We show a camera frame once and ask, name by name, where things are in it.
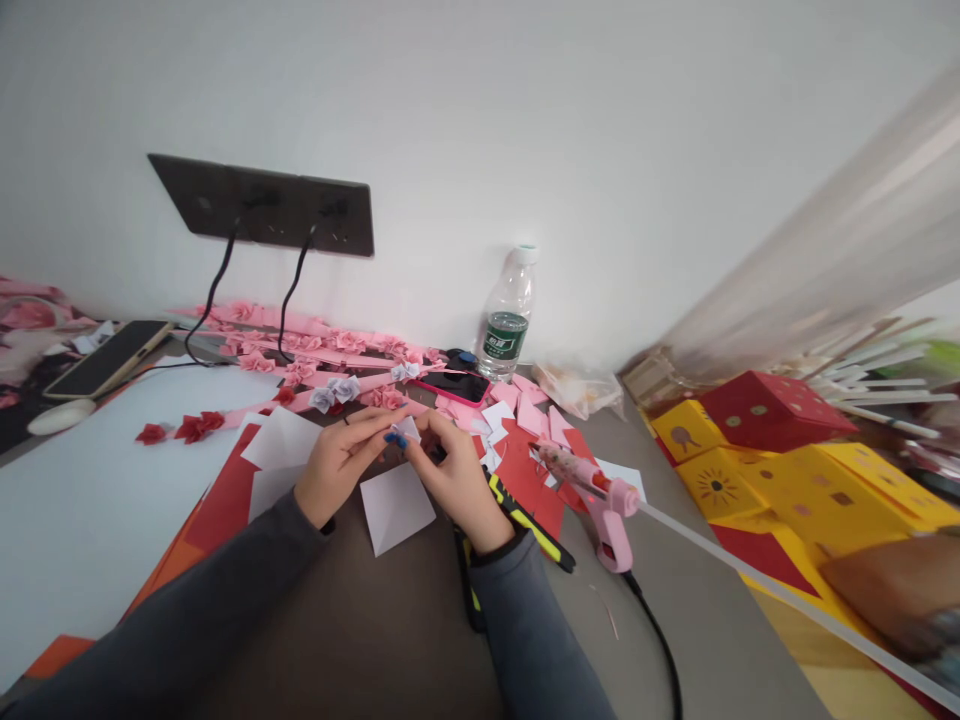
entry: table surface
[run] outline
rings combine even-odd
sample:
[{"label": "table surface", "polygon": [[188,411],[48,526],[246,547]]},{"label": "table surface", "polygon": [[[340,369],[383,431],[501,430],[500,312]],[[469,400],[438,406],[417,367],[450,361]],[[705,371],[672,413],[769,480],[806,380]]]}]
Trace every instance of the table surface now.
[{"label": "table surface", "polygon": [[[432,397],[420,389],[411,395]],[[568,419],[596,457],[640,469],[653,506],[712,540],[639,413],[629,406],[626,414],[627,422],[610,410],[587,422]],[[307,417],[333,420],[315,411]],[[34,444],[0,456],[0,466]],[[395,464],[401,458],[392,453]],[[733,570],[645,515],[626,526],[634,575],[673,650],[687,718],[830,717]],[[550,583],[618,717],[668,718],[659,643],[626,584],[596,560],[592,534],[588,518],[565,511],[561,542],[577,568],[568,575],[548,563]],[[355,491],[317,562],[251,630],[189,714],[503,717],[486,640],[466,622],[449,520],[438,509],[425,530],[374,558]]]}]

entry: bottle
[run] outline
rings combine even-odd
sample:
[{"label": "bottle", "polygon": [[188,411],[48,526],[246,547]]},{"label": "bottle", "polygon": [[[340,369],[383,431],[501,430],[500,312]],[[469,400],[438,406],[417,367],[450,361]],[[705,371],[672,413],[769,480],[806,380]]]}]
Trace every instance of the bottle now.
[{"label": "bottle", "polygon": [[487,299],[477,370],[493,382],[509,382],[517,368],[533,312],[533,268],[539,255],[535,245],[515,247]]}]

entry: electrical outlet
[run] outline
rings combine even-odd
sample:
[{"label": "electrical outlet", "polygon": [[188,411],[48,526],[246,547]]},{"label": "electrical outlet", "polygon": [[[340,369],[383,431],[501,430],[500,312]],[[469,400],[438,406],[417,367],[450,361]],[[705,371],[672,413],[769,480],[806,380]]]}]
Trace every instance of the electrical outlet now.
[{"label": "electrical outlet", "polygon": [[370,186],[150,154],[180,217],[197,235],[373,256]]}]

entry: person's right hand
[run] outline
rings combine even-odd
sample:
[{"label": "person's right hand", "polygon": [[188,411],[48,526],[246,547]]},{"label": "person's right hand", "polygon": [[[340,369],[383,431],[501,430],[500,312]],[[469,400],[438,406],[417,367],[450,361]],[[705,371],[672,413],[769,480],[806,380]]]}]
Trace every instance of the person's right hand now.
[{"label": "person's right hand", "polygon": [[513,525],[487,485],[473,438],[436,410],[417,418],[417,429],[427,450],[439,443],[447,457],[436,465],[424,447],[411,440],[405,450],[407,459],[450,519],[463,528],[477,554],[493,552],[510,542]]}]

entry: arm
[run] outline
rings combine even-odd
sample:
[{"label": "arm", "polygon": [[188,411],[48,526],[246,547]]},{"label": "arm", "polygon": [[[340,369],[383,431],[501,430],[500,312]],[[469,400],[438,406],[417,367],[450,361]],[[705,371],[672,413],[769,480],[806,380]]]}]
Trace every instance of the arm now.
[{"label": "arm", "polygon": [[511,715],[615,718],[550,589],[533,533],[523,530],[503,550],[474,563],[470,582],[483,608],[490,654]]},{"label": "arm", "polygon": [[326,428],[293,491],[3,720],[177,714],[317,556],[333,514],[386,447],[383,431],[407,414],[368,408]]},{"label": "arm", "polygon": [[212,675],[324,543],[289,493],[10,708],[4,720],[167,717]]},{"label": "arm", "polygon": [[510,714],[524,720],[615,717],[553,596],[534,536],[518,532],[500,511],[473,439],[433,410],[417,418],[417,427],[427,449],[439,443],[446,458],[436,465],[420,445],[401,447],[479,556],[470,581]]}]

